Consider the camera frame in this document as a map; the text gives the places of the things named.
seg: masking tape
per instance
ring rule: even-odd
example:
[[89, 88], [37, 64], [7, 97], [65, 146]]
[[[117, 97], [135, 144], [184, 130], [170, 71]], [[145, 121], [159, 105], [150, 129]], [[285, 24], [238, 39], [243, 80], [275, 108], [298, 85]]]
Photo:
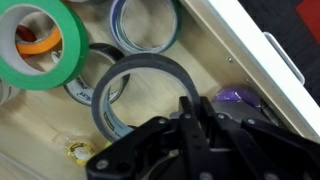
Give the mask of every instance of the masking tape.
[[[63, 38], [59, 63], [48, 72], [26, 64], [15, 45], [15, 30], [28, 14], [42, 11], [55, 22]], [[80, 18], [61, 1], [10, 0], [0, 2], [0, 77], [28, 90], [47, 90], [75, 79], [88, 55], [88, 36]]]
[[50, 51], [61, 41], [61, 34], [58, 27], [46, 39], [39, 39], [36, 42], [29, 43], [20, 41], [17, 43], [17, 49], [21, 54], [41, 54]]
[[[106, 60], [110, 61], [112, 64], [119, 61], [121, 58], [124, 57], [121, 51], [117, 48], [104, 43], [95, 43], [90, 45], [90, 53], [96, 53], [104, 57]], [[111, 91], [109, 98], [111, 103], [116, 101], [124, 88], [126, 87], [129, 81], [130, 75], [124, 76], [121, 79], [120, 88]], [[82, 76], [78, 76], [75, 80], [71, 81], [70, 83], [64, 85], [64, 88], [68, 92], [68, 94], [78, 101], [81, 104], [91, 106], [92, 95], [94, 92], [94, 88], [90, 87], [82, 78]]]
[[19, 92], [19, 88], [13, 87], [0, 79], [0, 105], [16, 97]]
[[111, 85], [125, 75], [150, 69], [169, 74], [177, 80], [177, 83], [185, 89], [195, 114], [198, 115], [200, 112], [199, 94], [191, 77], [178, 63], [157, 54], [131, 55], [113, 65], [101, 78], [93, 93], [91, 105], [93, 119], [97, 128], [110, 142], [120, 139], [133, 130], [121, 122], [111, 109], [110, 100], [107, 96]]

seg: duct tape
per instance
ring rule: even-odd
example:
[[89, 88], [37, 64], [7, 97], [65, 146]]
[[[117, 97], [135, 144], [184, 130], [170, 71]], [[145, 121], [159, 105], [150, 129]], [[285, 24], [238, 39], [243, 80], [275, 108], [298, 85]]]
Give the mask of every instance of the duct tape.
[[[96, 53], [110, 61], [112, 64], [119, 61], [124, 57], [121, 51], [117, 48], [103, 43], [95, 43], [90, 45], [90, 53]], [[110, 92], [109, 100], [111, 103], [116, 101], [129, 81], [130, 75], [124, 76], [121, 79], [120, 88]], [[81, 104], [91, 106], [92, 96], [94, 88], [90, 87], [81, 76], [78, 76], [75, 80], [64, 85], [64, 88], [68, 94]]]
[[[26, 41], [26, 42], [35, 42], [37, 40], [36, 35], [27, 27], [19, 25], [16, 31], [16, 41]], [[29, 54], [20, 54], [22, 59], [27, 59], [32, 55]]]
[[178, 6], [177, 0], [164, 0], [171, 7], [172, 14], [174, 16], [174, 23], [172, 26], [172, 34], [167, 42], [162, 45], [155, 47], [141, 47], [130, 40], [126, 35], [123, 27], [124, 13], [131, 1], [127, 0], [115, 0], [111, 5], [111, 11], [109, 16], [109, 23], [111, 27], [111, 32], [115, 41], [121, 46], [125, 51], [131, 54], [137, 53], [161, 53], [167, 50], [176, 41], [179, 31], [181, 29], [181, 14], [180, 8]]
[[16, 97], [19, 92], [19, 88], [13, 87], [0, 79], [0, 105]]
[[50, 35], [45, 39], [35, 42], [17, 42], [17, 49], [21, 54], [41, 54], [50, 51], [61, 42], [61, 34], [58, 27], [54, 27]]
[[111, 85], [130, 73], [158, 70], [177, 80], [186, 91], [196, 115], [200, 112], [200, 97], [191, 77], [175, 61], [157, 54], [136, 54], [123, 58], [113, 65], [99, 81], [92, 98], [92, 115], [100, 132], [110, 142], [130, 133], [133, 129], [125, 125], [114, 114], [108, 98]]
[[[51, 17], [63, 37], [61, 60], [48, 72], [26, 64], [15, 45], [18, 23], [38, 11]], [[61, 1], [1, 1], [0, 14], [0, 77], [3, 80], [23, 89], [47, 90], [64, 85], [80, 74], [88, 55], [87, 32], [80, 18]]]

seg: purple object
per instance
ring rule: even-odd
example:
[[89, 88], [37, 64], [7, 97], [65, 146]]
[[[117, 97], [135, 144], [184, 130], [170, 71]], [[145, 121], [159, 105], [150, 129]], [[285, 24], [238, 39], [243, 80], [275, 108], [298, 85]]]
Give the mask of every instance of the purple object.
[[254, 108], [261, 108], [260, 98], [248, 88], [243, 86], [234, 86], [221, 89], [214, 97], [213, 102], [224, 101], [245, 102]]

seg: black plastic part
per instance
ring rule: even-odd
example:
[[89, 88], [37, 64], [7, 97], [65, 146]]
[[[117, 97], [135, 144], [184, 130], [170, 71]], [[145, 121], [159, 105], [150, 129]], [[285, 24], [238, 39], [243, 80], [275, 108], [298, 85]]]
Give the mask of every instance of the black plastic part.
[[[180, 118], [152, 118], [93, 157], [88, 179], [138, 180], [151, 170], [150, 180], [319, 179], [320, 145], [264, 121], [218, 118], [203, 97], [201, 120], [190, 107], [181, 97]], [[173, 150], [178, 155], [159, 165]], [[108, 161], [104, 169], [97, 168], [101, 160]]]

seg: drawer handle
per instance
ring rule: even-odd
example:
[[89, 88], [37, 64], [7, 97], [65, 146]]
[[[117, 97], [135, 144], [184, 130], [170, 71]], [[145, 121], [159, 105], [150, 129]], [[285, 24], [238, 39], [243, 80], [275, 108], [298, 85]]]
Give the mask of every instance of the drawer handle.
[[269, 32], [264, 32], [264, 36], [268, 39], [273, 48], [278, 52], [283, 61], [288, 65], [293, 74], [297, 77], [297, 79], [301, 82], [302, 85], [305, 83], [305, 78], [297, 68], [297, 66], [292, 62], [291, 58], [287, 55], [287, 53], [283, 50], [281, 45], [278, 43], [276, 38], [270, 34]]

